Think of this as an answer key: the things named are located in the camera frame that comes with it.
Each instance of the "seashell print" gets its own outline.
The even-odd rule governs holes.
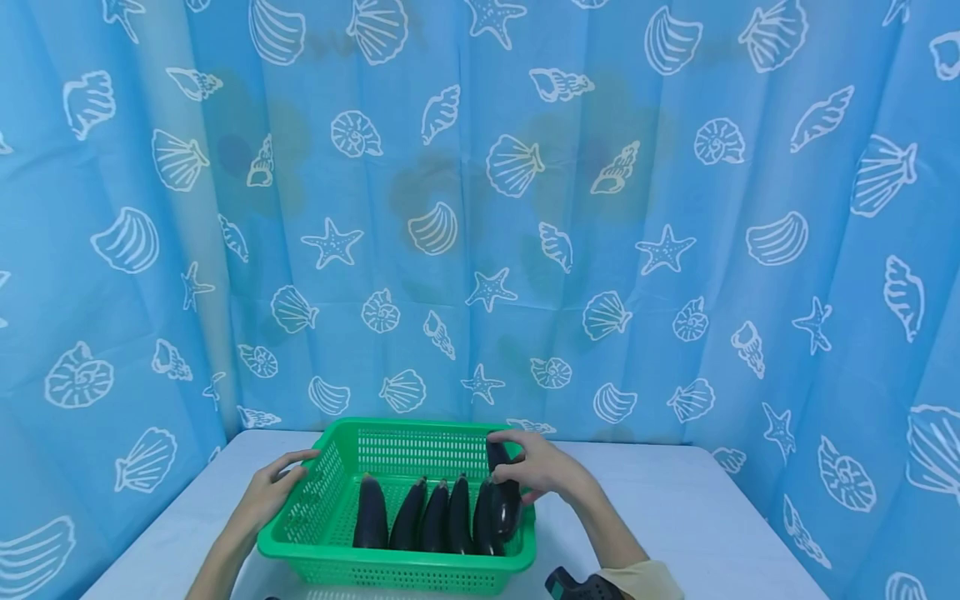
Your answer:
[[[960,77],[960,31],[934,37],[929,48],[938,79],[952,82]]]
[[[407,43],[407,13],[400,0],[353,0],[347,35],[371,65],[392,60]]]
[[[15,540],[0,540],[0,598],[23,600],[34,595],[57,577],[76,545],[69,516],[58,516]]]
[[[793,539],[797,547],[805,552],[806,556],[825,568],[833,568],[820,544],[813,540],[810,532],[806,531],[804,522],[800,520],[800,513],[793,507],[793,502],[786,494],[783,495],[783,529],[786,531],[786,535]]]
[[[546,390],[559,390],[570,382],[573,369],[563,358],[553,356],[546,360],[530,359],[530,373],[533,374],[537,385]]]
[[[747,253],[764,267],[778,267],[797,260],[809,237],[806,218],[791,210],[778,221],[747,228]]]
[[[457,241],[457,214],[446,203],[438,202],[422,217],[407,221],[414,246],[430,256],[443,254]]]
[[[176,66],[168,66],[167,75],[177,83],[184,96],[196,102],[206,100],[213,92],[224,86],[220,78],[201,73],[197,69],[181,69]]]
[[[247,408],[239,404],[237,405],[237,412],[240,413],[240,421],[242,421],[244,429],[269,427],[283,420],[273,413],[253,410],[253,408]]]
[[[423,121],[420,137],[423,145],[429,146],[438,133],[448,130],[457,122],[460,111],[460,85],[445,88],[440,95],[433,96],[423,109]]]
[[[569,274],[573,269],[573,245],[570,243],[570,236],[543,221],[540,221],[538,230],[543,254],[560,265],[564,273]]]
[[[960,504],[960,413],[946,406],[914,406],[906,440],[907,480],[922,490],[952,494]]]
[[[593,412],[612,425],[629,417],[634,412],[635,406],[636,394],[620,392],[612,383],[603,384],[593,395]]]
[[[315,328],[314,322],[320,309],[311,306],[297,288],[284,285],[274,292],[270,311],[274,314],[276,324],[283,327],[284,331],[297,333],[305,327]]]
[[[620,154],[609,165],[600,170],[600,175],[593,180],[590,187],[591,194],[615,194],[627,184],[627,179],[634,173],[636,153],[640,149],[640,142],[634,140],[624,146]]]
[[[113,491],[153,493],[163,483],[176,458],[177,438],[166,429],[147,429],[127,458],[116,460],[117,479]]]
[[[154,130],[154,166],[160,181],[177,192],[189,192],[204,167],[210,166],[195,139],[184,142],[164,130]]]
[[[894,254],[887,256],[887,268],[883,274],[883,301],[903,324],[906,341],[913,344],[924,323],[924,282],[913,275],[910,266]]]
[[[713,458],[730,475],[736,475],[747,462],[747,455],[736,448],[719,447],[713,450]]]
[[[634,313],[627,310],[615,291],[597,294],[584,309],[584,331],[594,342],[614,331],[623,333]]]
[[[706,165],[721,160],[740,164],[746,148],[740,128],[727,117],[707,121],[693,138],[693,154]]]
[[[902,149],[886,137],[871,135],[857,163],[850,195],[850,212],[873,218],[897,196],[900,189],[917,180],[914,163],[917,144]]]
[[[383,288],[379,292],[373,292],[363,303],[360,318],[367,324],[367,327],[377,333],[386,333],[396,329],[396,326],[400,324],[400,309],[392,304],[390,290]]]
[[[282,11],[267,0],[251,0],[248,23],[253,47],[266,62],[288,66],[303,53],[306,19],[302,14]]]
[[[431,310],[427,313],[426,321],[423,322],[423,333],[430,338],[430,342],[439,348],[450,360],[457,360],[457,352],[450,340],[450,335],[446,332],[446,325],[440,320],[440,315]]]
[[[647,61],[661,75],[675,75],[693,60],[704,34],[703,23],[681,21],[662,6],[654,12],[643,35]]]
[[[306,393],[317,408],[331,417],[343,414],[350,406],[350,388],[330,385],[318,376],[310,379]]]
[[[257,377],[269,379],[280,370],[280,365],[274,354],[262,346],[240,344],[237,346],[237,350],[240,352],[240,360]]]
[[[107,71],[84,73],[78,82],[63,85],[66,122],[77,139],[84,141],[97,125],[113,118],[117,111],[113,79]]]
[[[244,239],[243,232],[224,215],[218,214],[217,220],[220,221],[220,231],[224,234],[224,244],[227,244],[227,248],[239,256],[240,260],[248,262],[250,252],[247,250],[247,240]]]
[[[747,29],[736,40],[746,44],[757,73],[777,70],[806,43],[806,11],[800,0],[781,0],[774,8],[754,10]]]
[[[820,479],[831,498],[858,513],[869,513],[874,508],[874,480],[857,460],[841,456],[827,436],[820,436],[817,464],[820,467]]]
[[[426,384],[413,369],[401,371],[393,377],[384,377],[380,397],[387,400],[395,412],[409,413],[420,408],[426,399]]]
[[[544,102],[569,102],[596,87],[586,75],[565,73],[557,68],[530,69],[530,79]]]
[[[106,231],[90,236],[93,250],[110,268],[130,275],[143,273],[160,256],[160,237],[154,221],[142,210],[130,206],[120,209]]]
[[[666,401],[666,405],[673,409],[681,423],[686,423],[697,420],[713,410],[714,400],[716,396],[709,382],[703,377],[697,377],[685,388],[678,387],[673,396]]]
[[[330,122],[330,141],[350,158],[359,158],[363,154],[383,156],[380,134],[373,121],[359,110],[344,110]]]
[[[689,301],[673,318],[673,334],[682,342],[695,342],[704,337],[710,319],[704,314],[704,297]]]
[[[193,372],[180,356],[180,351],[163,338],[157,338],[154,344],[154,358],[150,361],[150,368],[155,373],[166,375],[175,381],[193,381]]]
[[[43,395],[60,408],[86,408],[109,394],[113,380],[113,365],[93,358],[90,346],[77,342],[43,378]]]
[[[490,185],[510,198],[523,196],[537,173],[545,170],[540,161],[538,144],[527,147],[506,133],[500,135],[487,154],[487,179]]]
[[[926,600],[920,580],[909,573],[894,573],[887,578],[884,600]]]
[[[855,88],[848,85],[829,95],[826,100],[815,102],[807,109],[790,138],[790,153],[796,154],[805,145],[840,127]]]

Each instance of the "starfish print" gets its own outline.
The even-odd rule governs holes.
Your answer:
[[[833,346],[830,345],[830,340],[827,339],[823,331],[824,321],[827,320],[831,312],[833,312],[832,306],[829,304],[821,305],[820,299],[814,296],[813,310],[810,311],[810,316],[803,317],[802,319],[794,319],[791,322],[793,326],[798,329],[803,329],[810,334],[810,356],[817,353],[817,348],[820,348],[824,352],[829,352],[830,349],[833,348]]]
[[[493,301],[502,298],[504,300],[516,300],[519,298],[517,294],[514,294],[510,290],[503,287],[503,281],[507,278],[507,275],[510,274],[510,267],[504,267],[497,272],[493,277],[487,277],[479,271],[473,274],[473,278],[476,279],[477,285],[474,288],[473,293],[470,294],[469,298],[465,300],[467,306],[470,306],[474,302],[480,300],[483,302],[484,308],[487,309],[487,312],[493,312]]]
[[[107,23],[119,22],[134,44],[140,43],[130,24],[131,14],[143,14],[147,9],[136,0],[104,0],[104,20]]]
[[[471,36],[477,37],[484,32],[490,32],[505,50],[513,49],[514,45],[507,34],[507,21],[522,17],[527,13],[526,7],[503,4],[500,0],[464,0],[464,2],[473,12]]]
[[[664,225],[659,242],[636,243],[637,250],[650,254],[650,257],[647,258],[647,264],[643,265],[640,274],[650,275],[654,269],[662,265],[666,265],[674,273],[679,273],[680,255],[696,243],[697,238],[695,237],[678,240],[673,236],[673,228],[670,227],[670,224]]]
[[[200,264],[195,260],[190,263],[190,268],[187,269],[185,274],[180,274],[180,279],[183,280],[183,310],[192,308],[193,312],[197,312],[197,295],[209,294],[217,289],[215,285],[197,282],[198,269],[200,269]]]
[[[769,404],[766,402],[762,402],[762,404],[763,412],[767,414],[767,420],[770,422],[763,438],[777,443],[780,447],[780,454],[783,455],[783,462],[786,464],[786,457],[789,456],[790,452],[797,451],[797,440],[790,433],[790,409],[783,411],[782,415],[778,415]]]
[[[472,379],[461,379],[460,383],[468,390],[473,390],[473,396],[470,397],[470,402],[473,402],[475,397],[480,396],[485,399],[490,406],[493,406],[493,395],[490,393],[490,390],[507,387],[507,384],[499,379],[488,379],[483,373],[483,363],[477,364],[477,368],[473,371]]]
[[[326,217],[324,219],[323,237],[304,235],[300,240],[307,246],[316,246],[320,249],[320,258],[317,259],[317,269],[320,270],[334,258],[339,258],[352,265],[353,256],[350,255],[350,246],[356,244],[361,237],[363,237],[363,231],[360,229],[341,233],[337,226],[333,225],[333,219]]]

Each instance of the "scallop shell print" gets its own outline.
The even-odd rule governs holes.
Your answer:
[[[360,318],[367,324],[367,327],[377,333],[386,333],[396,329],[396,326],[400,324],[400,309],[393,305],[390,290],[383,288],[379,292],[373,292],[363,303]]]
[[[331,385],[318,376],[310,379],[306,393],[317,408],[331,417],[342,415],[350,406],[350,388]]]
[[[113,388],[113,365],[93,358],[86,342],[64,352],[43,379],[43,395],[60,408],[86,408]]]
[[[344,110],[330,122],[330,141],[350,158],[359,158],[364,154],[383,156],[380,133],[373,126],[373,121],[359,110]]]
[[[371,65],[392,60],[407,43],[407,13],[400,0],[353,0],[347,35]]]
[[[850,212],[874,218],[902,187],[917,180],[916,160],[916,143],[903,149],[882,135],[871,135],[857,163]]]
[[[537,173],[546,168],[540,160],[540,146],[525,145],[512,135],[500,135],[487,154],[487,179],[504,196],[519,198]]]
[[[675,75],[693,60],[703,34],[703,23],[676,19],[662,6],[650,17],[643,36],[647,61],[661,75]]]
[[[563,358],[556,356],[546,360],[531,358],[530,373],[533,374],[537,385],[545,390],[559,390],[573,377],[573,369],[570,365]]]
[[[320,309],[311,306],[297,288],[284,285],[274,292],[270,300],[270,311],[274,314],[276,324],[283,327],[287,333],[297,333],[305,327],[313,329]]]
[[[673,318],[673,334],[682,342],[695,342],[704,337],[710,325],[704,314],[704,297],[689,301]]]
[[[697,377],[685,388],[678,387],[666,405],[673,409],[681,423],[686,423],[713,410],[715,400],[710,383],[703,377]]]
[[[746,148],[740,128],[727,117],[707,121],[693,138],[693,154],[706,165],[740,164]]]
[[[764,267],[778,267],[797,260],[809,237],[806,218],[791,210],[769,225],[747,228],[747,252]]]
[[[153,493],[163,483],[176,458],[177,438],[166,429],[147,429],[127,458],[116,460],[117,479],[113,491]]]
[[[200,143],[195,139],[184,142],[164,130],[154,130],[151,144],[156,174],[165,186],[174,191],[192,190],[203,168],[210,166],[210,161],[200,151]]]
[[[457,213],[446,203],[438,202],[433,209],[416,219],[407,221],[407,230],[414,246],[430,256],[443,254],[457,241]]]
[[[769,11],[755,9],[737,41],[746,44],[756,72],[768,73],[793,59],[806,42],[808,27],[800,0],[782,0]]]
[[[601,292],[584,309],[584,331],[594,342],[619,331],[623,333],[634,313],[624,307],[615,291]]]
[[[240,344],[237,346],[237,350],[240,352],[240,360],[257,377],[269,379],[280,370],[280,365],[274,354],[262,346]]]
[[[58,516],[15,540],[0,540],[0,598],[23,600],[34,595],[57,577],[76,545],[69,516]]]
[[[160,237],[153,219],[130,206],[120,209],[106,231],[90,236],[90,244],[110,268],[130,275],[143,273],[160,256]]]
[[[267,0],[251,0],[248,22],[253,47],[266,62],[288,66],[303,53],[306,19],[302,14],[282,11]]]
[[[426,399],[426,384],[413,369],[399,372],[393,377],[384,377],[380,397],[387,400],[390,408],[399,414],[420,408]]]
[[[593,395],[593,412],[611,425],[616,425],[629,417],[634,412],[634,407],[636,407],[636,394],[620,392],[612,383],[603,384]]]
[[[960,504],[960,413],[921,404],[910,409],[906,478],[914,486],[956,496]]]
[[[857,460],[850,456],[841,456],[827,436],[820,436],[817,462],[820,466],[820,479],[830,497],[858,513],[869,513],[874,508],[874,480]]]

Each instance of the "black object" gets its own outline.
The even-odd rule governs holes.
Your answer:
[[[446,551],[453,554],[473,554],[470,537],[470,487],[467,475],[461,473],[453,484],[446,515]]]
[[[593,574],[581,584],[562,566],[550,573],[543,586],[554,600],[624,600],[620,589],[603,577]]]
[[[446,499],[446,480],[441,479],[430,494],[430,501],[426,503],[426,512],[423,513],[423,524],[420,529],[420,551],[422,552],[444,551]]]
[[[394,519],[394,528],[390,531],[391,550],[416,550],[417,532],[420,530],[420,511],[426,497],[426,477],[421,477],[407,493]]]
[[[360,483],[360,501],[357,507],[357,524],[353,528],[354,548],[387,547],[387,502],[383,490],[369,473]]]

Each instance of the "white tablecloth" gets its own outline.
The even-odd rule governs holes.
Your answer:
[[[210,544],[253,473],[319,434],[246,431],[237,436],[160,515],[84,600],[174,600],[190,588]],[[600,481],[650,556],[665,561],[688,600],[826,600],[780,538],[704,450],[638,444],[558,444]],[[538,555],[502,598],[549,598],[547,575],[564,566],[583,581],[597,569],[587,534],[555,494],[537,502]],[[440,594],[360,588],[309,588],[285,563],[255,550],[233,600],[435,598]]]

